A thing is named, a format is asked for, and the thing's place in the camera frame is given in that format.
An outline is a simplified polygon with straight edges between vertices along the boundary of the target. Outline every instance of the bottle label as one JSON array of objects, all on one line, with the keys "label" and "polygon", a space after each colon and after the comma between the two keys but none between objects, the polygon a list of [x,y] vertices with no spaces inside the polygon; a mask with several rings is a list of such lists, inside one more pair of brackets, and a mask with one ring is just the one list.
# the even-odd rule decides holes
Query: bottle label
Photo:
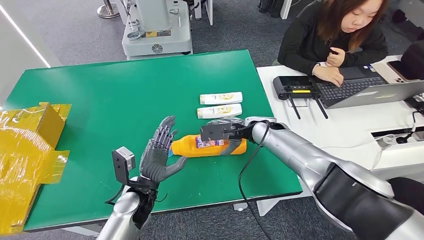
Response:
[{"label": "bottle label", "polygon": [[207,147],[213,147],[213,146],[222,146],[225,144],[224,140],[212,140],[212,141],[202,141],[200,136],[196,137],[196,148],[207,148]]},{"label": "bottle label", "polygon": [[233,97],[234,97],[234,94],[232,93],[223,93],[223,94],[218,94],[214,96],[215,100],[230,100]]},{"label": "bottle label", "polygon": [[233,110],[231,106],[213,107],[212,114],[228,114],[231,113],[231,110]]}]

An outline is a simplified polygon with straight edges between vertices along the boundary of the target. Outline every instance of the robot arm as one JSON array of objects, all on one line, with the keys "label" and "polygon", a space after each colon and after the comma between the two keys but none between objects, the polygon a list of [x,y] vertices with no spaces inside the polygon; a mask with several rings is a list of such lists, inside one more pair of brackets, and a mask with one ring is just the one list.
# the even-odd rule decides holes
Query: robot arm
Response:
[{"label": "robot arm", "polygon": [[177,130],[171,131],[175,117],[162,120],[141,156],[139,176],[129,179],[135,167],[134,154],[126,147],[112,152],[116,180],[125,187],[97,240],[138,240],[155,205],[159,183],[180,171],[186,158],[167,166],[168,152]]},{"label": "robot arm", "polygon": [[203,126],[202,140],[246,138],[259,144],[266,134],[262,146],[304,181],[320,212],[336,226],[361,240],[423,238],[424,216],[393,200],[391,185],[371,171],[328,154],[275,118],[248,117],[244,125]]},{"label": "robot arm", "polygon": [[[97,240],[138,240],[153,209],[159,182],[184,166],[185,158],[166,166],[174,121],[164,121],[144,150],[136,180],[128,179],[134,155],[119,149],[112,152],[116,179],[130,189],[117,200]],[[388,182],[354,162],[328,154],[276,123],[275,118],[248,117],[244,124],[211,124],[200,131],[203,141],[245,138],[259,144],[263,138],[262,146],[305,182],[321,213],[361,240],[420,240],[424,236],[424,216],[393,200]]]}]

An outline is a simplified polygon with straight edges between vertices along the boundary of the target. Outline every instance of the yellow plastic bag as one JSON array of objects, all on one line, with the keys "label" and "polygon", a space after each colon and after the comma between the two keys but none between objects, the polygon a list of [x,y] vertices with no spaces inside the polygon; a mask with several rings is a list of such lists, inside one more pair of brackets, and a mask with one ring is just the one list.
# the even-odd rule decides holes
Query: yellow plastic bag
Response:
[{"label": "yellow plastic bag", "polygon": [[21,232],[40,184],[58,183],[69,151],[55,151],[70,104],[0,112],[0,235]]}]

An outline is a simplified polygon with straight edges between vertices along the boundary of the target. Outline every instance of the black cable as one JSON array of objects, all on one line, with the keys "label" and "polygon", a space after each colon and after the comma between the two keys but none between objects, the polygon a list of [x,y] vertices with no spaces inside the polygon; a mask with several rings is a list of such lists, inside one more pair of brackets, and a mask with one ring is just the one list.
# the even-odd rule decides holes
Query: black cable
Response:
[{"label": "black cable", "polygon": [[190,11],[188,12],[188,15],[190,16],[190,15],[192,14],[192,12],[193,12],[195,9],[197,9],[199,6],[200,6],[200,3],[198,2],[198,3],[196,4],[196,6],[195,6],[195,7],[193,7],[192,9],[190,9]]},{"label": "black cable", "polygon": [[160,203],[160,202],[162,202],[163,200],[165,200],[167,197],[168,197],[168,193],[166,193],[166,194],[165,194],[165,196],[162,198],[162,200],[160,200],[160,201],[155,200],[155,202]]},{"label": "black cable", "polygon": [[227,134],[227,133],[235,133],[235,132],[238,132],[238,131],[242,131],[242,130],[248,129],[248,128],[250,128],[250,127],[251,127],[251,126],[249,125],[249,126],[244,126],[244,127],[242,127],[242,128],[239,128],[239,129],[224,130],[224,131],[223,131],[223,133],[225,133],[225,134]]},{"label": "black cable", "polygon": [[123,8],[125,9],[126,15],[129,16],[130,12],[128,11],[127,6],[125,6],[124,0],[120,0],[120,3],[122,4]]},{"label": "black cable", "polygon": [[240,193],[241,196],[243,196],[244,201],[247,203],[247,206],[249,207],[250,211],[252,212],[252,215],[254,217],[254,219],[256,220],[257,224],[259,225],[260,229],[262,229],[262,232],[266,235],[266,237],[269,240],[272,240],[269,233],[267,231],[265,231],[264,227],[262,226],[261,222],[259,221],[258,217],[256,217],[251,204],[248,202],[248,199],[245,196],[245,193],[243,192],[242,189],[242,175],[245,172],[245,169],[247,168],[247,166],[251,163],[251,161],[253,160],[253,158],[256,156],[256,154],[258,153],[259,149],[262,147],[262,144],[264,143],[265,137],[267,136],[268,130],[270,129],[270,125],[271,123],[269,121],[266,121],[266,129],[265,129],[265,133],[263,134],[262,139],[260,140],[259,144],[257,145],[257,148],[255,149],[255,151],[253,152],[253,154],[250,156],[250,158],[247,160],[246,164],[244,165],[244,167],[241,169],[240,174],[238,175],[238,188],[240,189]]},{"label": "black cable", "polygon": [[415,121],[415,114],[416,113],[420,113],[420,111],[414,111],[413,113],[412,113],[412,119],[413,119],[413,123],[414,124],[416,124],[417,122]]},{"label": "black cable", "polygon": [[417,123],[417,121],[415,120],[415,114],[416,113],[421,113],[421,112],[422,111],[420,111],[420,110],[412,112],[413,125],[412,125],[412,128],[411,128],[411,131],[406,136],[400,136],[400,137],[396,138],[396,142],[398,144],[406,144],[406,143],[408,143],[408,139],[410,137],[412,137],[412,134],[414,134],[414,132],[415,132],[414,127],[415,127],[415,124]]},{"label": "black cable", "polygon": [[109,205],[114,206],[114,205],[115,205],[115,203],[114,203],[114,202],[112,202],[112,201],[113,201],[113,200],[115,200],[115,199],[119,196],[119,194],[121,194],[121,193],[122,193],[122,191],[124,190],[124,187],[125,187],[125,185],[124,185],[124,184],[122,184],[122,185],[120,186],[119,190],[115,193],[115,195],[113,195],[113,197],[111,197],[110,199],[108,199],[108,200],[104,201],[104,203],[105,203],[105,204],[109,204]]}]

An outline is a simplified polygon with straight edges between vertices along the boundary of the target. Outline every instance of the woman's hand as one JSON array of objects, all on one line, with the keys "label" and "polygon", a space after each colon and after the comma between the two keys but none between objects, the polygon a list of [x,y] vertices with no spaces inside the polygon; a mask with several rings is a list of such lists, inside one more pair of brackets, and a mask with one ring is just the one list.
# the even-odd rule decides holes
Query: woman's hand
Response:
[{"label": "woman's hand", "polygon": [[334,66],[320,66],[317,64],[313,67],[312,75],[321,80],[333,83],[337,87],[340,87],[343,82],[343,75],[341,75],[339,69]]},{"label": "woman's hand", "polygon": [[337,54],[330,52],[327,57],[327,61],[325,62],[325,65],[329,67],[340,67],[345,61],[346,52],[343,49],[337,47],[330,47],[330,49],[336,52]]}]

